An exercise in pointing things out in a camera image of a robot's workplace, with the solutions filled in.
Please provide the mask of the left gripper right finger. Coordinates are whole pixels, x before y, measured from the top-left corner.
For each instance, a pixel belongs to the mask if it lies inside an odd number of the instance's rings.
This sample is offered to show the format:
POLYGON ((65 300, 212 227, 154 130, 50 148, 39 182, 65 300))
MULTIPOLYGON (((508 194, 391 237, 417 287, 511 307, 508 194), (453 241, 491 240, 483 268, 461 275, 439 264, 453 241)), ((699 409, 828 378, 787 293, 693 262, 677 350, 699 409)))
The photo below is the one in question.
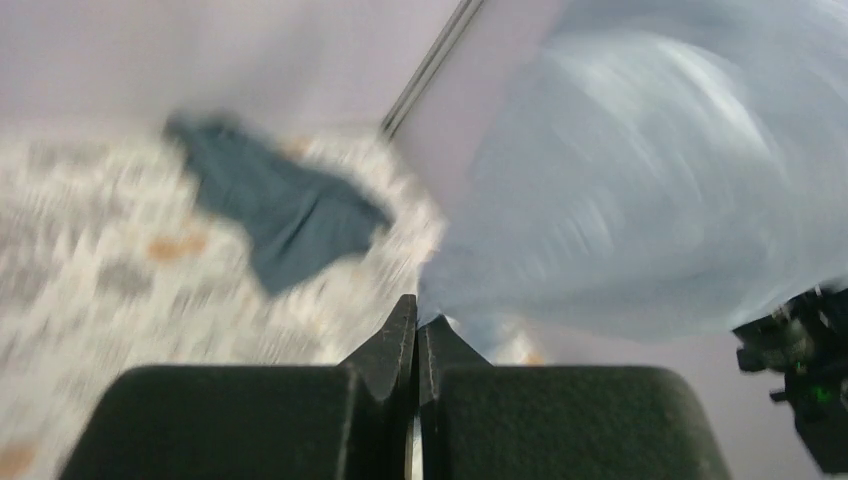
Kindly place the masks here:
POLYGON ((727 479, 684 379, 645 366, 494 366, 445 319, 417 333, 427 479, 727 479))

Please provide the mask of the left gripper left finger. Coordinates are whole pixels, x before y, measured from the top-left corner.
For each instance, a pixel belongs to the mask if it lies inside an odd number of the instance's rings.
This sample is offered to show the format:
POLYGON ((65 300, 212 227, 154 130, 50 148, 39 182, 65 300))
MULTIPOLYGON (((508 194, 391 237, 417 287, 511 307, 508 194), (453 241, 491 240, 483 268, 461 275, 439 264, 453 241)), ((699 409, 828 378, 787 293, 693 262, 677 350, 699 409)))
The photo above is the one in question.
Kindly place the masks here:
POLYGON ((334 366, 148 365, 104 392, 64 479, 408 479, 416 300, 334 366))

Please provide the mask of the light blue plastic trash bag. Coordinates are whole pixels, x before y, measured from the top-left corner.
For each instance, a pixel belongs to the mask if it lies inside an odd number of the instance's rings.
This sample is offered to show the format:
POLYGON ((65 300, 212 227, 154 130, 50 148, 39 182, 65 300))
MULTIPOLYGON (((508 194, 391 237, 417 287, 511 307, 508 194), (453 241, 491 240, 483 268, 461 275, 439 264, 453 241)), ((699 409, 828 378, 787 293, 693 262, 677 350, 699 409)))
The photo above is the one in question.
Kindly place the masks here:
POLYGON ((846 284, 846 3, 571 1, 475 155, 418 322, 656 340, 846 284))

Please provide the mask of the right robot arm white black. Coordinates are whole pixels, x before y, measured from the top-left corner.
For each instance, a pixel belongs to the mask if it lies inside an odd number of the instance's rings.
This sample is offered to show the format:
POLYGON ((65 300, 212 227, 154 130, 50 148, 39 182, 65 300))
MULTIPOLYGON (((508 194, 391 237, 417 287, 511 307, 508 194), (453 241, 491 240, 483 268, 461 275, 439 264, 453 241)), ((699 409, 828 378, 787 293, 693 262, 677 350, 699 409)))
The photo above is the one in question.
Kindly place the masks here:
POLYGON ((732 331, 740 371, 781 374, 786 403, 819 470, 847 472, 847 291, 815 287, 732 331))

